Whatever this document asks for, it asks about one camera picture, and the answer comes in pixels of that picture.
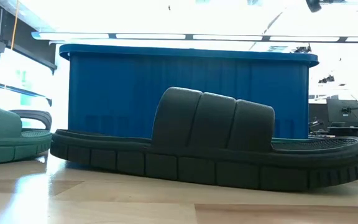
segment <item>ceiling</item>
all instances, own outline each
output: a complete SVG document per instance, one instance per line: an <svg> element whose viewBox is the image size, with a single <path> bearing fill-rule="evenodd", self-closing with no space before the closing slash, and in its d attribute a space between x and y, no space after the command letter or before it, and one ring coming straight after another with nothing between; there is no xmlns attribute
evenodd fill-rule
<svg viewBox="0 0 358 224"><path fill-rule="evenodd" d="M19 18L41 32L358 35L358 0L347 1L357 2L324 5L321 11L312 14L304 0L92 0L86 4L74 0L20 0ZM16 0L0 0L0 5L13 14L16 10ZM127 45L126 41L106 40L102 44ZM290 52L302 45L184 42L149 40L131 42L131 45L187 48L195 44L198 48L274 52ZM358 45L312 44L311 47L321 61L321 65L311 70L311 83L318 83L330 73L336 73L346 83L358 79L353 75L358 75L355 65Z"/></svg>

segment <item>wooden floor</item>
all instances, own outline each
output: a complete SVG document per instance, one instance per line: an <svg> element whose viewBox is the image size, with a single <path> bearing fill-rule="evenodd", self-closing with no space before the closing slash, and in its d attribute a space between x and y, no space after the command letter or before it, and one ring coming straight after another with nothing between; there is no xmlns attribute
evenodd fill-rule
<svg viewBox="0 0 358 224"><path fill-rule="evenodd" d="M264 192L98 172L45 154L0 165L0 223L358 223L358 181Z"/></svg>

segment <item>computer monitor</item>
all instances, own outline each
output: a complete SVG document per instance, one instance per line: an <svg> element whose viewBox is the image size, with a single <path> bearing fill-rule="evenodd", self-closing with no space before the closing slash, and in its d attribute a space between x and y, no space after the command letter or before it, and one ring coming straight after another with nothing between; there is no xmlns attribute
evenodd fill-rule
<svg viewBox="0 0 358 224"><path fill-rule="evenodd" d="M358 123L357 100L327 99L329 122Z"/></svg>
<svg viewBox="0 0 358 224"><path fill-rule="evenodd" d="M313 121L319 121L321 125L310 127L312 131L319 131L321 129L325 131L327 130L327 127L329 127L327 104L325 103L309 104L309 122L313 122Z"/></svg>

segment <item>blue plastic crate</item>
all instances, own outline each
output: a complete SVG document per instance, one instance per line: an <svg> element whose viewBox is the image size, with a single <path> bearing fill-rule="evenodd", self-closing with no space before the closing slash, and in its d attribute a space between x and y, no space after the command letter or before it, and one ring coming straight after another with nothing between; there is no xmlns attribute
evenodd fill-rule
<svg viewBox="0 0 358 224"><path fill-rule="evenodd" d="M78 44L60 55L70 60L69 129L149 138L160 97L179 86L273 106L275 137L308 137L316 55Z"/></svg>

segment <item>bin lid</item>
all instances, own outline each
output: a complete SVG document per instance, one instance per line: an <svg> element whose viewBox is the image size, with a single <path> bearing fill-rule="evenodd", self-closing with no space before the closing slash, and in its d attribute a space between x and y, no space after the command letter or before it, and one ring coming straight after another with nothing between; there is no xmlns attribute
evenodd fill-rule
<svg viewBox="0 0 358 224"><path fill-rule="evenodd" d="M180 57L238 58L246 60L291 61L309 67L319 64L317 55L303 53L243 52L230 50L172 49L161 47L122 47L107 45L65 44L59 49L61 57L69 60L70 53L133 54Z"/></svg>

